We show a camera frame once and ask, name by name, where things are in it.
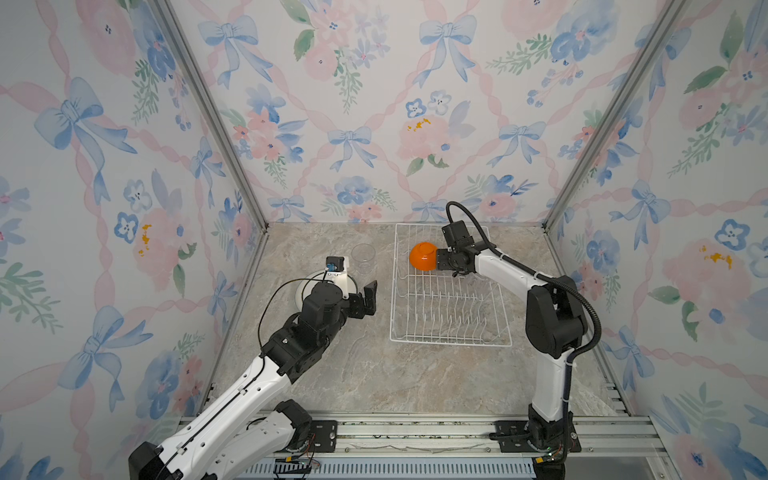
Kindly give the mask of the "left corner aluminium post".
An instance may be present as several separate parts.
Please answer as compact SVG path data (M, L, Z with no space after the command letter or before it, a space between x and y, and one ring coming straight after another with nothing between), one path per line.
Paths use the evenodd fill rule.
M255 192L248 180L246 170L235 152L231 139L225 132L221 115L216 108L213 96L206 85L203 73L190 48L171 2L165 0L151 0L148 4L152 13L157 18L162 32L167 36L172 52L178 57L180 69L189 82L191 93L197 106L200 108L203 120L210 128L213 138L222 152L226 165L232 171L235 183L240 188L244 197L245 204L256 220L258 230L265 234L268 230L268 223L258 205Z

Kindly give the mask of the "corner aluminium post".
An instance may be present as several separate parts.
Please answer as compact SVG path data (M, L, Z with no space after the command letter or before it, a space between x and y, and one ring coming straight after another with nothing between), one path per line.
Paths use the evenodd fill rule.
M552 209L543 221L542 228L545 233L549 234L555 230L558 221L565 216L568 202L575 194L582 179L591 169L592 163L608 141L622 115L629 108L638 85L651 71L652 65L674 33L675 27L680 22L680 17L685 12L688 4L689 2L685 0L665 1L662 4L661 12L649 30L645 45L639 49L638 54L630 64L626 79L615 91L611 102L604 112L603 120L595 131L593 139L587 143L584 154L576 162L562 191L556 197Z
M268 223L258 205L255 192L248 180L246 170L235 152L231 139L225 132L221 115L216 108L213 96L206 85L203 73L190 48L171 2L165 0L151 0L148 4L152 13L157 18L162 32L167 36L172 52L178 57L180 69L189 82L191 93L197 106L200 108L203 120L210 128L213 138L222 152L226 165L232 171L235 183L240 188L244 197L245 204L256 220L258 230L265 234L268 230Z

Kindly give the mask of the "orange bowl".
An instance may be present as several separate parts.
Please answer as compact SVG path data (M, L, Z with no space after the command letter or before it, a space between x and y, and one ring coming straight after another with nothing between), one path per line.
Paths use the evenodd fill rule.
M430 272L437 269L438 248L430 242L416 244L409 253L410 265L421 272Z

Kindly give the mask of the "right corner aluminium post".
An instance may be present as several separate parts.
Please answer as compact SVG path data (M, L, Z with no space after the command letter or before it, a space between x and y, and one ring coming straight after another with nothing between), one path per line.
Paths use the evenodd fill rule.
M543 221L542 228L545 233L549 234L555 230L558 221L565 216L568 202L575 194L582 179L591 169L592 163L608 141L622 115L629 108L638 85L651 71L652 65L674 33L675 27L680 22L680 17L685 12L688 4L689 2L685 0L665 1L662 4L661 12L649 30L645 45L639 49L638 54L630 64L626 79L615 91L611 102L604 112L603 120L595 131L593 139L587 143L584 154L576 162L562 191L556 197L552 209Z

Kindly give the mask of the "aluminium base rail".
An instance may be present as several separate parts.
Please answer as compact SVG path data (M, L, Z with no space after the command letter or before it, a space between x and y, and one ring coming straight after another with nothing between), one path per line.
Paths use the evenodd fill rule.
M488 415L261 413L232 431L194 420L130 458L135 479L675 479L646 417L576 417L536 445Z

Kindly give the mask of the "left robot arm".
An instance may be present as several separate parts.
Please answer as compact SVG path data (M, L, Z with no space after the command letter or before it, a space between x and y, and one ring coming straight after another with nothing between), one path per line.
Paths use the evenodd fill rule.
M308 439L311 415L294 400L263 407L312 368L348 319L376 312L378 283L346 294L318 282L300 311L276 330L250 367L195 420L161 444L144 442L130 455L132 479L234 479L261 459Z

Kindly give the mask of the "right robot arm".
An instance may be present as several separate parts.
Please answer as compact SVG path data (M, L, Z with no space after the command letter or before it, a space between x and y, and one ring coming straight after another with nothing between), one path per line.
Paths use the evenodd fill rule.
M442 234L446 247L437 251L439 270L456 276L476 274L524 302L525 335L537 352L536 383L524 437L535 450L565 458L573 442L573 364L588 331L584 304L573 283L512 259L484 231L475 240L462 220L444 226Z

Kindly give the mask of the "clear glass cup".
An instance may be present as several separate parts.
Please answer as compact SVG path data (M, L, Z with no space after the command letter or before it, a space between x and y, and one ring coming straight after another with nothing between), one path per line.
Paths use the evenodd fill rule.
M351 250L352 270L364 274L376 267L376 249L372 244L360 243Z

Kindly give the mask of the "white plate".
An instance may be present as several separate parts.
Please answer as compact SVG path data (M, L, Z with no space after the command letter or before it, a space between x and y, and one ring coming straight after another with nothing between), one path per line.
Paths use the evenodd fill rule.
M295 291L295 304L298 310L301 310L303 307L304 299L309 296L312 292L312 289L319 283L322 282L334 282L334 275L331 273L328 273L326 270L316 271L312 274L309 274L304 280L300 280L298 282L297 289Z

